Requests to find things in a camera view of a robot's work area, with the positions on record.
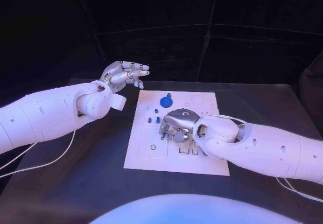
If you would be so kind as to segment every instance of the blue object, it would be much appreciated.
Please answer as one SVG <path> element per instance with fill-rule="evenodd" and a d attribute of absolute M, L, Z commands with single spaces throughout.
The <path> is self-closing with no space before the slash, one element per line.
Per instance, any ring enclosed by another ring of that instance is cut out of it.
<path fill-rule="evenodd" d="M 160 106 L 167 108 L 173 105 L 172 95 L 167 93 L 167 96 L 160 99 Z"/>

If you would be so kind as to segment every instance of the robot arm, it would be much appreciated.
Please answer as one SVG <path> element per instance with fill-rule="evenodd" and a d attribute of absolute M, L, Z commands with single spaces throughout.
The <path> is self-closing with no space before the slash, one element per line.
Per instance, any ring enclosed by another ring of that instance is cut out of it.
<path fill-rule="evenodd" d="M 0 108 L 0 153 L 64 136 L 101 119 L 111 107 L 121 111 L 126 98 L 116 92 L 126 82 L 143 88 L 139 76 L 147 70 L 147 65 L 116 61 L 100 81 L 36 92 Z"/>
<path fill-rule="evenodd" d="M 198 119 L 196 116 L 186 109 L 172 111 L 165 116 L 160 133 L 172 126 L 178 133 L 165 135 L 185 142 L 191 134 L 209 157 L 227 159 L 260 174 L 323 184 L 322 141 L 270 126 L 238 125 L 222 115 L 206 114 Z"/>

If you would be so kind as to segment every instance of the dark table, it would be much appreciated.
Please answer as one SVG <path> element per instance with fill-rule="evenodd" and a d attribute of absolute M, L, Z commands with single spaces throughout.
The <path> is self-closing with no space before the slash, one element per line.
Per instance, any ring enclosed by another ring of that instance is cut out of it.
<path fill-rule="evenodd" d="M 71 80 L 71 84 L 91 80 Z M 144 83 L 146 90 L 215 92 L 221 114 L 320 139 L 289 85 Z M 140 89 L 127 86 L 123 111 L 77 131 L 72 147 L 52 165 L 13 175 L 0 196 L 0 223 L 88 223 L 123 204 L 162 194 L 203 194 L 257 205 L 303 223 L 323 223 L 323 204 L 286 190 L 274 177 L 229 163 L 231 176 L 124 169 Z M 71 134 L 39 143 L 19 169 L 52 161 Z M 323 198 L 323 185 L 291 180 L 296 189 Z"/>

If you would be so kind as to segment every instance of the white cable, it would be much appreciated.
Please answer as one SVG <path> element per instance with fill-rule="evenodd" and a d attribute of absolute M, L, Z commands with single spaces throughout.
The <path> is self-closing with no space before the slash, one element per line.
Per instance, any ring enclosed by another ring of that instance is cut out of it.
<path fill-rule="evenodd" d="M 234 118 L 234 117 L 231 117 L 231 116 L 227 116 L 227 115 L 216 114 L 215 116 L 219 117 L 219 118 L 234 119 L 234 120 L 240 121 L 242 124 L 247 124 L 247 123 L 248 123 L 248 122 L 245 122 L 244 120 L 241 120 L 241 119 L 238 119 L 238 118 Z"/>
<path fill-rule="evenodd" d="M 323 202 L 323 200 L 322 200 L 320 198 L 313 197 L 313 196 L 310 196 L 310 195 L 302 193 L 300 191 L 297 191 L 297 190 L 294 189 L 294 187 L 291 186 L 291 184 L 290 184 L 290 182 L 287 181 L 286 178 L 284 178 L 284 180 L 286 180 L 286 182 L 287 182 L 287 184 L 290 185 L 291 188 L 289 188 L 289 187 L 286 187 L 286 186 L 283 185 L 283 183 L 280 182 L 278 177 L 276 177 L 276 179 L 277 179 L 280 185 L 281 185 L 286 189 L 291 190 L 293 192 L 296 192 L 296 193 L 297 193 L 299 195 L 302 195 L 303 197 L 306 197 L 306 198 L 309 198 L 309 199 L 312 199 L 312 200 L 315 200 L 315 201 Z"/>
<path fill-rule="evenodd" d="M 55 162 L 62 158 L 62 156 L 65 155 L 65 153 L 66 153 L 68 150 L 69 150 L 69 147 L 71 147 L 71 145 L 72 145 L 74 136 L 75 136 L 75 131 L 74 131 L 74 133 L 72 133 L 72 139 L 71 139 L 69 146 L 68 146 L 65 152 L 62 153 L 62 155 L 59 156 L 59 158 L 58 158 L 56 160 L 54 160 L 52 162 L 49 162 L 49 163 L 46 163 L 46 164 L 43 164 L 43 165 L 41 165 L 41 166 L 30 167 L 30 168 L 26 168 L 26 169 L 20 169 L 20 170 L 16 170 L 15 172 L 12 172 L 12 173 L 4 174 L 3 176 L 0 176 L 0 178 L 3 178 L 3 177 L 7 176 L 7 175 L 12 175 L 12 174 L 15 174 L 15 173 L 17 173 L 17 172 L 22 172 L 22 171 L 25 171 L 25 170 L 36 169 L 36 168 L 45 167 L 45 166 L 51 165 L 52 163 L 55 163 Z M 28 151 L 33 146 L 35 146 L 35 144 L 25 150 L 23 153 L 26 153 L 26 151 Z M 17 156 L 9 163 L 7 163 L 3 167 L 6 167 L 6 166 L 7 166 L 7 165 L 9 165 L 9 164 L 19 158 L 19 156 Z"/>

